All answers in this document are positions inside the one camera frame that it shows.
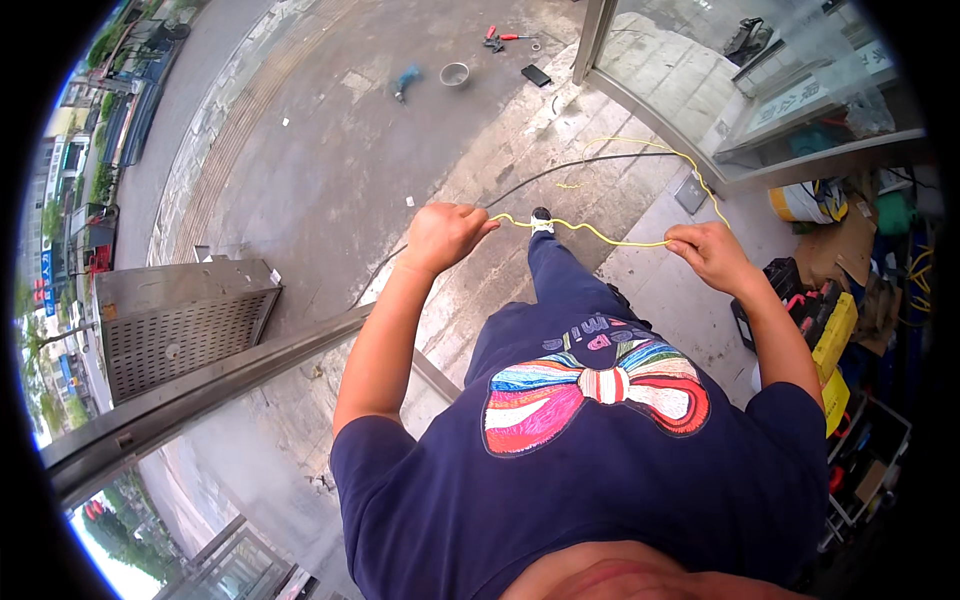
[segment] sneaker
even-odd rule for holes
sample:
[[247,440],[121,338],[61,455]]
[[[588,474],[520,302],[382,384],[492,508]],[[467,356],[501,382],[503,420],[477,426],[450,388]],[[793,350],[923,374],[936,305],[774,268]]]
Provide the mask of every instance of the sneaker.
[[533,225],[530,231],[530,237],[533,237],[537,231],[549,231],[553,233],[553,224],[548,223],[552,218],[553,216],[550,214],[550,211],[544,206],[534,208],[533,214],[530,215],[530,223]]

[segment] left hand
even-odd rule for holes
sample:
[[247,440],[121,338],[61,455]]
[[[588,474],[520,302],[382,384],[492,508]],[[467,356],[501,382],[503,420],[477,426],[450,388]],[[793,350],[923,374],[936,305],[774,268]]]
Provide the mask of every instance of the left hand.
[[400,256],[405,266],[438,276],[469,254],[485,235],[500,227],[472,204],[429,204],[410,226],[410,241]]

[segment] embroidered bow graphic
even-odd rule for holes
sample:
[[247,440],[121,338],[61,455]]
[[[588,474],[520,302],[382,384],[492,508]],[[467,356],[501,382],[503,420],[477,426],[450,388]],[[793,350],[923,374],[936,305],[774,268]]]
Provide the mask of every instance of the embroidered bow graphic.
[[536,450],[559,435],[588,398],[624,403],[676,437],[707,421],[707,391],[673,347],[634,340],[617,344],[616,356],[614,367],[596,371],[559,352],[494,375],[484,410],[487,450],[497,456]]

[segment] metal grate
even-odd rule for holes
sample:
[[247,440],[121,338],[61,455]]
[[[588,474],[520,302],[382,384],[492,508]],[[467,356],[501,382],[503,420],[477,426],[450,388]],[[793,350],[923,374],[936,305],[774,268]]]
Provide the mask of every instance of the metal grate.
[[104,323],[114,404],[253,346],[273,297],[198,303]]

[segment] metal bowl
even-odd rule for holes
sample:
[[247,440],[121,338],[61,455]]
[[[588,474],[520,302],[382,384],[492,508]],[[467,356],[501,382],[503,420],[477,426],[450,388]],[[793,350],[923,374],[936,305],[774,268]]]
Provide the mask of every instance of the metal bowl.
[[462,62],[452,62],[440,71],[440,83],[450,87],[463,85],[470,76],[470,69]]

